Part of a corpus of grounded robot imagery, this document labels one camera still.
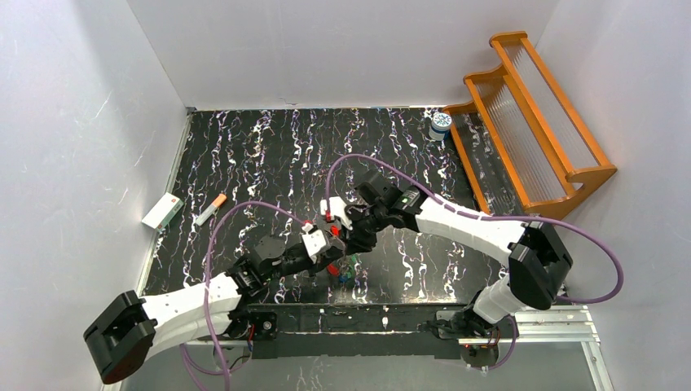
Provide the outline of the keyring with coloured tags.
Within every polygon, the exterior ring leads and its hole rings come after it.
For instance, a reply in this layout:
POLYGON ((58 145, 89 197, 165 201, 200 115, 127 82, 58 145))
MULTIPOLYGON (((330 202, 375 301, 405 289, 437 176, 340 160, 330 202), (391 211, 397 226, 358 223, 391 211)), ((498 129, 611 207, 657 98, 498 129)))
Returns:
MULTIPOLYGON (((347 230, 336 224, 330 224, 327 228, 327 233, 329 243, 335 242, 336 240, 344 242, 347 230)), ((357 275, 357 262, 358 258, 354 254, 345 255, 341 260, 326 265, 326 270, 339 283, 354 282, 357 275)))

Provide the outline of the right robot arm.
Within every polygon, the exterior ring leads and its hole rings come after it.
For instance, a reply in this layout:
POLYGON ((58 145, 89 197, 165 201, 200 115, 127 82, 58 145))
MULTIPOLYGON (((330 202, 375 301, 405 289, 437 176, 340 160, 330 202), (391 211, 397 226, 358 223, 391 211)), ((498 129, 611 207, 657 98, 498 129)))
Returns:
POLYGON ((405 190, 377 170, 356 187, 362 204, 332 196, 322 202, 326 218, 347 229, 351 244, 368 245, 392 226, 436 235, 486 254, 507 274, 483 288, 464 309, 464 321, 490 325, 519 310, 548 310, 573 261, 552 222, 541 217, 496 217, 444 200, 411 182, 405 190))

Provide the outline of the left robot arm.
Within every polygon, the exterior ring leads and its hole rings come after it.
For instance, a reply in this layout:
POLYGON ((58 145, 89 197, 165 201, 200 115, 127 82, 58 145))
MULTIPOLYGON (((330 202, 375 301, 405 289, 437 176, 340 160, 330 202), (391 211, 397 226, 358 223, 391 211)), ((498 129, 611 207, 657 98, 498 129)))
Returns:
POLYGON ((345 254, 345 242, 326 231, 301 235, 292 246, 265 236, 208 283, 148 297, 133 290, 119 294, 83 339, 103 384, 115 384, 164 350, 226 331, 231 312, 272 279, 321 271, 345 254))

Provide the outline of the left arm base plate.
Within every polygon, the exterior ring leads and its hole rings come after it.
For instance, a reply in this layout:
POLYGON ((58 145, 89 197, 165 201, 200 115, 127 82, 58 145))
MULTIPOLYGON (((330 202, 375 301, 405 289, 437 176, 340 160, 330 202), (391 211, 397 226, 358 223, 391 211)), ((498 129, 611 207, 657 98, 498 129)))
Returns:
POLYGON ((275 312, 233 312, 231 323, 223 333, 232 340, 272 340, 275 339, 278 316, 275 312))

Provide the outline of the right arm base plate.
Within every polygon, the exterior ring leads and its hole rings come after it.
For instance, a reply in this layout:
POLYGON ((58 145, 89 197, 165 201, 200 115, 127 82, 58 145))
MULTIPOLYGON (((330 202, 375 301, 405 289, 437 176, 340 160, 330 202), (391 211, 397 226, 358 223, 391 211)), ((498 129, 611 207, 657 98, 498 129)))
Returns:
POLYGON ((498 323, 488 323, 472 310, 439 310, 420 328, 442 340, 471 339, 474 344, 497 345, 502 340, 518 338, 515 319, 507 316, 498 323))

